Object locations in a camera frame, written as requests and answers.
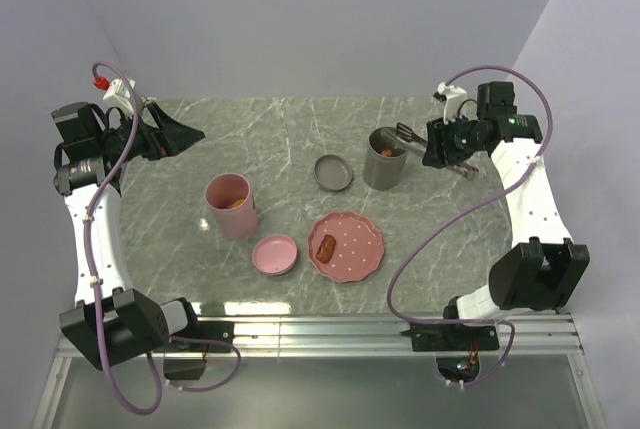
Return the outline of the brown sausage piece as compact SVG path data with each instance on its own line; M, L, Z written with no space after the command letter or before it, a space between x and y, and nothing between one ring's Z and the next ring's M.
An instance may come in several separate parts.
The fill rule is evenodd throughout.
M332 259L335 246L336 239L330 234L325 234L316 251L316 260L321 264L327 264Z

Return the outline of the metal food tongs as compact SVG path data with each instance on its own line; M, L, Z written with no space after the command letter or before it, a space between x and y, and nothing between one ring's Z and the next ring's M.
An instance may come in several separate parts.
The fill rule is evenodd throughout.
M397 123L395 128L384 127L381 129L381 134L383 138L389 141L390 145L401 147L421 160L424 159L427 153L428 141L403 123ZM444 169L469 181L475 181L479 176L479 170L466 162L453 166L445 165Z

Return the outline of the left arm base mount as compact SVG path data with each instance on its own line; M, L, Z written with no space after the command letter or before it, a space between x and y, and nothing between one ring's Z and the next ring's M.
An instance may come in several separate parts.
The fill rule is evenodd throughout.
M214 355L232 354L230 345L234 339L235 324L229 321L204 321L187 338L197 339L196 343L172 340L163 348L162 364L164 377L175 382L196 382L205 374L209 361Z

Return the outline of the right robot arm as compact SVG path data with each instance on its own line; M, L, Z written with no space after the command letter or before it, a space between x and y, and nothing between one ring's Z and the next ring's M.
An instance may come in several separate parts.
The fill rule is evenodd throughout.
M461 349L476 337L473 320L565 306L590 254L561 219L540 152L542 130L535 116L518 112L513 84L479 85L473 118L462 113L469 101L464 89L442 83L434 97L444 113L427 124L424 165L467 169L472 155L486 153L507 192L512 232L511 248L491 267L487 283L452 299L443 312L442 338Z

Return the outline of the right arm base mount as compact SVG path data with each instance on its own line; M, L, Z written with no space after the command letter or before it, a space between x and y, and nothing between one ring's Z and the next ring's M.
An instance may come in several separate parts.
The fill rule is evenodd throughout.
M410 323L400 335L410 339L413 352L440 353L436 357L436 368L450 384L466 385L477 381L481 372L480 353L499 349L494 326Z

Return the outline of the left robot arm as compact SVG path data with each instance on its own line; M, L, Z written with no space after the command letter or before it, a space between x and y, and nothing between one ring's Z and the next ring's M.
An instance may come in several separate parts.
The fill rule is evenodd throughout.
M202 339L190 302L154 302L134 288L126 268L120 231L126 167L117 161L177 156L204 137L154 102L145 108L152 124L122 113L116 128L107 112L88 102L52 113L62 137L54 151L54 187L71 216L78 267L74 307L60 315L60 328L96 369L102 367L100 340L109 364L117 365L168 342L190 351Z

